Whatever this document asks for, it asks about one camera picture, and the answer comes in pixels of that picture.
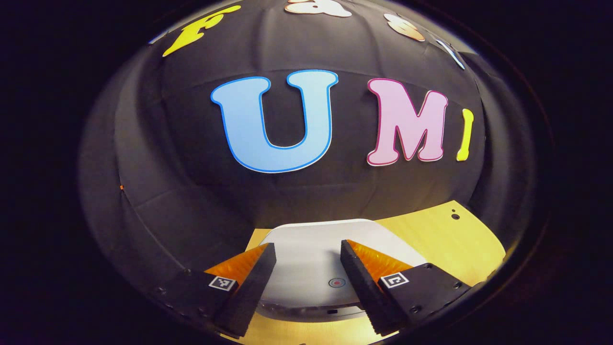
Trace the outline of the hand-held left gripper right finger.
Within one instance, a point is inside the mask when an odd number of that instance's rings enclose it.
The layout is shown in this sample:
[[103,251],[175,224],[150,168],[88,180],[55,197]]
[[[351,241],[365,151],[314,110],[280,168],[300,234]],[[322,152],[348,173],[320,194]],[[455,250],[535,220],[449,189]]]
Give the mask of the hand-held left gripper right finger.
[[475,290],[434,264],[409,265],[352,240],[341,241],[340,262],[381,336],[424,327]]

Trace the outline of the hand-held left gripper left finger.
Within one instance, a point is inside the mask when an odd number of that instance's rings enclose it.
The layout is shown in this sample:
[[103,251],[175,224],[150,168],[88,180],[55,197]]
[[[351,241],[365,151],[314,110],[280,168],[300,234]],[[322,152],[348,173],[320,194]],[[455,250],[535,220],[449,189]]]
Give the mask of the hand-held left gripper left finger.
[[276,251],[266,243],[205,271],[184,270],[154,288],[153,301],[193,327],[245,336],[265,290]]

